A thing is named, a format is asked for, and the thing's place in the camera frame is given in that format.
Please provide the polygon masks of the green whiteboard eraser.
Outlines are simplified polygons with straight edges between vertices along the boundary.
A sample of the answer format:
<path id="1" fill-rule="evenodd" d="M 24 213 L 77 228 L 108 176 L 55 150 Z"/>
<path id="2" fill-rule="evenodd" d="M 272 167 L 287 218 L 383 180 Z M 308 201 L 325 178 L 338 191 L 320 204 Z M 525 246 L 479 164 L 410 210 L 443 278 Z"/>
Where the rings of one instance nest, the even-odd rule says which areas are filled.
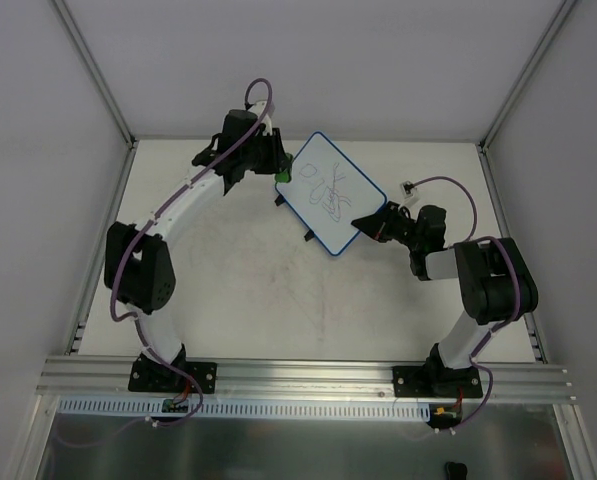
<path id="1" fill-rule="evenodd" d="M 274 181 L 278 184 L 288 184 L 292 180 L 291 169 L 285 169 L 274 175 Z"/>

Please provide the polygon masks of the blue framed whiteboard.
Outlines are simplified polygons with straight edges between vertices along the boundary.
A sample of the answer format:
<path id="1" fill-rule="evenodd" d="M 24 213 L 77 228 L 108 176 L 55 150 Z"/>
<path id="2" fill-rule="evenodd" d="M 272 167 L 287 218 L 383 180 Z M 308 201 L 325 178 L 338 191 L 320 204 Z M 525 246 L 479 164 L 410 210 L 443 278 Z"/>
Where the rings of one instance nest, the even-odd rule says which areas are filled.
<path id="1" fill-rule="evenodd" d="M 316 131 L 294 157 L 291 180 L 275 190 L 332 256 L 360 234 L 352 222 L 376 213 L 386 193 L 324 133 Z"/>

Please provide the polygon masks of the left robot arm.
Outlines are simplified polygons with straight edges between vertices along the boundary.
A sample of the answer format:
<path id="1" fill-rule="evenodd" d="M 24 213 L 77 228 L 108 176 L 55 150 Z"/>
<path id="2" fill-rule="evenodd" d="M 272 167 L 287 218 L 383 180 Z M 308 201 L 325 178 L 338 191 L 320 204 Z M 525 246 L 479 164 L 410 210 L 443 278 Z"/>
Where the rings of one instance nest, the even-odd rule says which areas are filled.
<path id="1" fill-rule="evenodd" d="M 201 367 L 189 362 L 168 308 L 176 276 L 172 251 L 193 220 L 245 175 L 291 178 L 293 158 L 273 127 L 268 101 L 248 103 L 225 116 L 221 132 L 198 153 L 187 176 L 143 219 L 114 222 L 105 240 L 104 284 L 113 321 L 133 322 L 143 350 L 134 361 L 132 392 L 210 392 Z"/>

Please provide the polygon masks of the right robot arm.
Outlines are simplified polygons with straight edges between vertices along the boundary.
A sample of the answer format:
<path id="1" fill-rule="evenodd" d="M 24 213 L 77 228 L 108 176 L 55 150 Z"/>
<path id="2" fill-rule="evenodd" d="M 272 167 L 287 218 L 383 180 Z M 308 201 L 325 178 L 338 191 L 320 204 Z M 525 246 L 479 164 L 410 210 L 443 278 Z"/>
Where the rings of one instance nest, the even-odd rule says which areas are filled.
<path id="1" fill-rule="evenodd" d="M 484 369 L 476 358 L 494 335 L 538 304 L 537 286 L 516 242 L 483 237 L 447 246 L 446 211 L 433 205 L 421 207 L 412 217 L 406 207 L 389 202 L 351 225 L 379 243 L 404 245 L 419 280 L 458 281 L 463 312 L 422 365 L 392 368 L 394 395 L 481 398 Z"/>

